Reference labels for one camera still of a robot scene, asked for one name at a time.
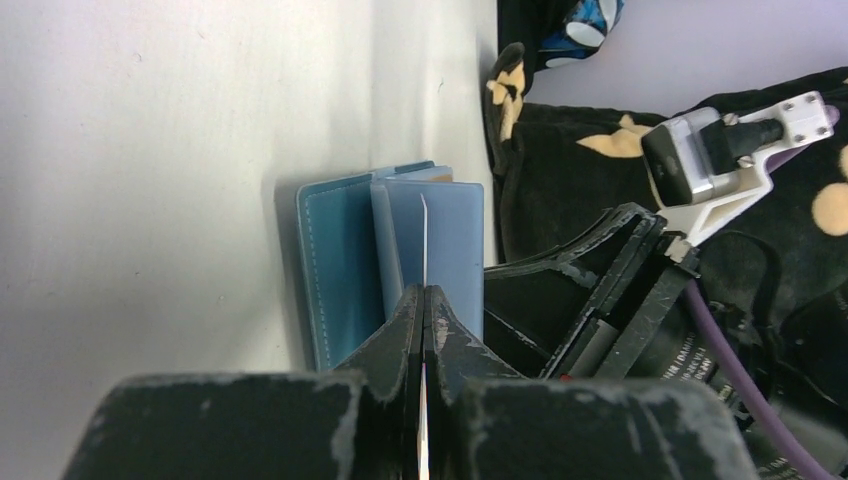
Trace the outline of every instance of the teal leather cover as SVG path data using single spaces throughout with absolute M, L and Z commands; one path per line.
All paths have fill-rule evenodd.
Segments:
M 315 366 L 341 363 L 384 322 L 371 181 L 433 167 L 421 162 L 300 187 L 298 238 Z

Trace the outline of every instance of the white table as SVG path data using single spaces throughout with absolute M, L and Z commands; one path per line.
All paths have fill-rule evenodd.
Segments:
M 307 368 L 299 185 L 430 158 L 491 203 L 494 1 L 0 0 L 0 22 L 3 480 L 57 478 L 127 376 Z

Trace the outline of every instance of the beige polka dot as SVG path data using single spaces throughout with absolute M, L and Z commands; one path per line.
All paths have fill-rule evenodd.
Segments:
M 826 234 L 848 234 L 848 183 L 832 183 L 813 200 L 813 220 Z
M 842 169 L 842 175 L 845 175 L 845 178 L 848 179 L 848 145 L 842 147 L 839 152 L 839 168 Z

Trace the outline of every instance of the purple cable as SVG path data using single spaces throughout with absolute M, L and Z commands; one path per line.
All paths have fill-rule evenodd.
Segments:
M 827 117 L 831 125 L 834 125 L 839 120 L 839 110 L 830 105 L 827 106 Z M 783 164 L 791 160 L 795 155 L 798 155 L 806 147 L 795 148 L 785 152 L 773 155 L 768 160 L 768 170 L 773 172 Z M 830 472 L 825 470 L 821 464 L 810 455 L 803 445 L 798 443 L 798 440 L 792 435 L 792 432 L 786 428 L 786 425 L 777 416 L 777 413 L 771 408 L 768 400 L 765 399 L 760 389 L 754 383 L 754 380 L 748 375 L 747 370 L 739 361 L 733 347 L 724 338 L 724 334 L 716 324 L 712 313 L 710 313 L 707 302 L 701 295 L 698 289 L 698 284 L 692 280 L 686 285 L 683 291 L 683 296 L 686 298 L 686 303 L 689 304 L 689 310 L 698 325 L 698 330 L 704 337 L 710 351 L 715 355 L 716 361 L 722 372 L 739 393 L 742 403 L 751 412 L 754 420 L 765 431 L 766 435 L 771 439 L 777 451 L 792 465 L 798 473 L 807 480 L 833 480 L 836 478 Z

